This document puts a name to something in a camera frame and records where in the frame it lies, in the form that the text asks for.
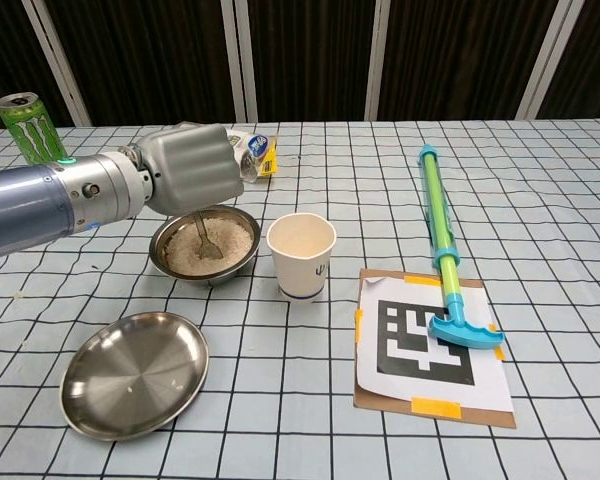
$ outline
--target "toy water gun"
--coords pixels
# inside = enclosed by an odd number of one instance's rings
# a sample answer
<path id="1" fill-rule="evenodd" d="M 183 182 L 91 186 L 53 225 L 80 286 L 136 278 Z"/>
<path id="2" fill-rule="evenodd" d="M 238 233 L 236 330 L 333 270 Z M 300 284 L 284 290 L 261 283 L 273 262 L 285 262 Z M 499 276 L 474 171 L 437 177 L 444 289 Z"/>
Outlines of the toy water gun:
<path id="1" fill-rule="evenodd" d="M 471 325 L 464 316 L 464 301 L 457 271 L 460 255 L 451 232 L 435 148 L 430 145 L 422 148 L 420 167 L 423 169 L 423 182 L 427 193 L 429 229 L 434 248 L 433 264 L 442 274 L 444 303 L 449 311 L 447 319 L 435 315 L 431 318 L 429 333 L 434 337 L 465 347 L 495 348 L 504 340 L 504 333 Z"/>

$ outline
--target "paper cup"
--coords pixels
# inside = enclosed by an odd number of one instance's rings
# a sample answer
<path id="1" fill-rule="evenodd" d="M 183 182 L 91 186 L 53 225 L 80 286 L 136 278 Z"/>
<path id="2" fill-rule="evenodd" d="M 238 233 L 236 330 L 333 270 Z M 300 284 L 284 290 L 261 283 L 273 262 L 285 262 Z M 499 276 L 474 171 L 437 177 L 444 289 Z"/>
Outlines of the paper cup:
<path id="1" fill-rule="evenodd" d="M 280 293 L 290 301 L 311 302 L 323 290 L 336 229 L 313 213 L 277 219 L 267 232 Z"/>

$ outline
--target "green energy drink can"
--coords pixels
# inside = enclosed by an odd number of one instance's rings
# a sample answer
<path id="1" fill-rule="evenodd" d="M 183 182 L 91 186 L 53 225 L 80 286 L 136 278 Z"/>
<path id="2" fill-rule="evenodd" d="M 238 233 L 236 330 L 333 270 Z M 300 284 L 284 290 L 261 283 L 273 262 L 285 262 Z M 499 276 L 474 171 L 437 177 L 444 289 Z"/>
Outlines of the green energy drink can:
<path id="1" fill-rule="evenodd" d="M 35 93 L 2 97 L 0 117 L 29 165 L 54 162 L 67 156 L 47 109 Z"/>

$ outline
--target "white paper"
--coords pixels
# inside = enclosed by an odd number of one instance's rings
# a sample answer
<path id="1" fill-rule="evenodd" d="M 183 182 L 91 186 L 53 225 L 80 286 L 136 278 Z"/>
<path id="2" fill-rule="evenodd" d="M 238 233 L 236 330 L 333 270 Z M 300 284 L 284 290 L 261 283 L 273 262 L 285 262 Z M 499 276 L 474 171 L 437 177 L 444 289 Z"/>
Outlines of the white paper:
<path id="1" fill-rule="evenodd" d="M 462 287 L 462 296 L 471 324 L 487 327 L 492 323 L 483 288 Z M 502 362 L 493 350 L 439 345 L 427 335 L 426 325 L 443 306 L 439 286 L 389 277 L 365 279 L 360 295 L 364 313 L 357 346 L 358 384 L 402 400 L 424 397 L 468 408 L 513 412 Z M 421 324 L 426 318 L 426 324 L 417 325 L 418 318 Z M 386 354 L 378 337 L 386 340 Z"/>

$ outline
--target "cardboard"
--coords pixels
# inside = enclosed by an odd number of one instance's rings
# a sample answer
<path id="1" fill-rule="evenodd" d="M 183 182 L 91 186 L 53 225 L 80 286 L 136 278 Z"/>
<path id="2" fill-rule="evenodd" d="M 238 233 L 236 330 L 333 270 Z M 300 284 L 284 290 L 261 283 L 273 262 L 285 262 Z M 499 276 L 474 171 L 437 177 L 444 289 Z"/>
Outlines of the cardboard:
<path id="1" fill-rule="evenodd" d="M 365 278 L 370 277 L 391 277 L 391 278 L 404 278 L 406 275 L 433 279 L 441 281 L 437 275 L 426 275 L 426 274 L 414 274 L 407 272 L 394 272 L 388 270 L 369 270 L 363 269 L 360 271 L 360 283 L 358 287 L 358 307 L 360 306 L 360 293 L 362 291 L 362 282 Z M 460 285 L 465 287 L 484 287 L 484 284 L 480 280 L 466 280 L 460 279 Z M 460 418 L 450 418 L 437 415 L 419 415 L 414 413 L 411 408 L 411 402 L 406 400 L 400 400 L 396 398 L 386 397 L 373 392 L 369 392 L 360 385 L 358 385 L 357 379 L 357 354 L 356 354 L 356 366 L 354 366 L 354 395 L 353 404 L 359 408 L 367 408 L 371 410 L 381 410 L 395 413 L 406 413 L 410 415 L 425 416 L 428 418 L 437 418 L 441 420 L 458 421 L 463 423 L 474 423 L 478 425 L 491 425 L 496 427 L 505 428 L 516 428 L 515 417 L 512 412 L 500 412 L 494 410 L 482 410 L 476 408 L 465 408 L 461 407 Z"/>

